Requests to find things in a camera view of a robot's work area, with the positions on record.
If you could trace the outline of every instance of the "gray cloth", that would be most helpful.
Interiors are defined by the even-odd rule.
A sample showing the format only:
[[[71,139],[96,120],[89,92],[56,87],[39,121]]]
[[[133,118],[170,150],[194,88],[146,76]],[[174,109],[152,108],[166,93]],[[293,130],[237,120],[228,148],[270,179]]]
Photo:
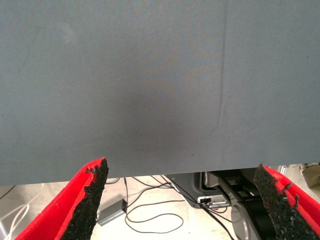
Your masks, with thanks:
[[[320,1],[0,5],[0,185],[316,162]]]

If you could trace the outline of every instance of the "floor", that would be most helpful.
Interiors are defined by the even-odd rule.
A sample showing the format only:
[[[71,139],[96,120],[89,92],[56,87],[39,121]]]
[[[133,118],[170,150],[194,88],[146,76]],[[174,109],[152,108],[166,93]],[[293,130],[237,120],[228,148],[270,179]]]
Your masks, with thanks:
[[[320,202],[320,191],[311,190],[307,187],[304,177],[300,174],[299,166],[290,165],[285,170],[285,175],[293,180],[299,187],[304,189],[309,195]],[[159,181],[162,181],[160,176],[155,176]],[[152,179],[150,176],[140,176],[138,177],[141,181],[150,184],[157,185],[158,183]],[[4,198],[0,200],[0,216],[3,217],[5,214],[18,207],[19,205],[25,204],[29,199],[31,199],[37,192],[41,189],[38,197],[30,204],[30,209],[19,224],[16,230],[13,232],[12,239],[22,231],[25,226],[38,214],[42,209],[61,191],[61,189],[67,184],[67,182],[52,182],[45,183],[41,189],[41,184],[26,184],[17,185],[12,189],[12,191],[7,194]],[[127,178],[128,192],[129,192],[129,203],[133,201],[137,194],[141,190],[147,188],[146,186],[138,183],[133,178]],[[11,186],[0,186],[0,196],[2,196]],[[125,199],[126,188],[123,178],[120,179],[115,184],[106,185],[99,209],[112,205],[118,200]],[[149,204],[167,200],[182,200],[180,194],[175,192],[173,189],[153,189],[146,191],[141,198],[135,203],[135,205]],[[173,239],[173,238],[183,238],[183,239],[194,239],[199,236],[204,239],[209,239],[214,237],[217,240],[227,240],[229,239],[228,234],[222,229],[222,227],[215,222],[211,217],[208,216],[201,209],[195,209],[190,207],[185,201],[182,202],[171,202],[159,205],[144,206],[138,208],[130,214],[130,218],[135,221],[140,221],[144,219],[151,218],[158,214],[163,213],[174,213],[183,218],[183,225],[179,229],[166,233],[166,234],[154,234],[154,233],[138,233],[130,229],[125,224],[125,215],[121,215],[115,220],[107,223],[104,226],[96,225],[92,234],[92,240],[102,240],[106,239]],[[222,216],[230,219],[230,207],[226,213]],[[13,220],[14,214],[3,219],[3,224],[5,226],[10,226]],[[231,234],[233,234],[233,229],[231,223],[221,219],[225,226],[229,229]],[[180,218],[174,215],[164,215],[156,218],[150,222],[144,223],[131,223],[132,227],[140,231],[150,231],[150,232],[166,232],[178,227],[181,224]]]

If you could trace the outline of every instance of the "red foam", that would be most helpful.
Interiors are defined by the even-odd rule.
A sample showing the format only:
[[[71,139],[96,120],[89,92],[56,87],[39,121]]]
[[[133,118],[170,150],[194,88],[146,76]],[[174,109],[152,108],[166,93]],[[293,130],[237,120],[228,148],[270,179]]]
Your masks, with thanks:
[[[297,211],[320,237],[320,203],[280,172],[266,166],[264,169],[277,180],[275,187],[278,193],[286,194],[290,207],[296,207]],[[291,184],[291,186],[284,190],[284,187],[288,184]]]
[[[16,240],[59,240],[67,229],[76,206],[86,196],[84,187],[95,181],[96,174],[86,170],[100,167],[104,159],[102,157],[83,166]]]

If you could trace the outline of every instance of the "black rubber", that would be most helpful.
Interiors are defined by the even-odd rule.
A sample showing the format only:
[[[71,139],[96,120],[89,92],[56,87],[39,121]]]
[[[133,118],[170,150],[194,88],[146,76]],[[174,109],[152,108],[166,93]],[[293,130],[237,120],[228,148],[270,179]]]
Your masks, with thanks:
[[[103,159],[100,167],[95,166],[88,171],[96,175],[96,182],[84,187],[87,196],[76,206],[72,219],[61,237],[62,240],[89,240],[96,225],[97,210],[109,172],[107,160]]]
[[[277,240],[320,239],[297,209],[290,207],[286,194],[278,193],[277,180],[262,165],[256,169],[254,182],[271,217]]]

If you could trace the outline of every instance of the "gray fabric panel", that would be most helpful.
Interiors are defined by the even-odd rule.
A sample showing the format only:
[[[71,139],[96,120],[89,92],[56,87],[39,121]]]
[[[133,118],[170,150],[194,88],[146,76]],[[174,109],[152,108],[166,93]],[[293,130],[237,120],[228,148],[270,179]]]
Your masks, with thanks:
[[[4,1],[0,184],[317,162],[320,2]]]

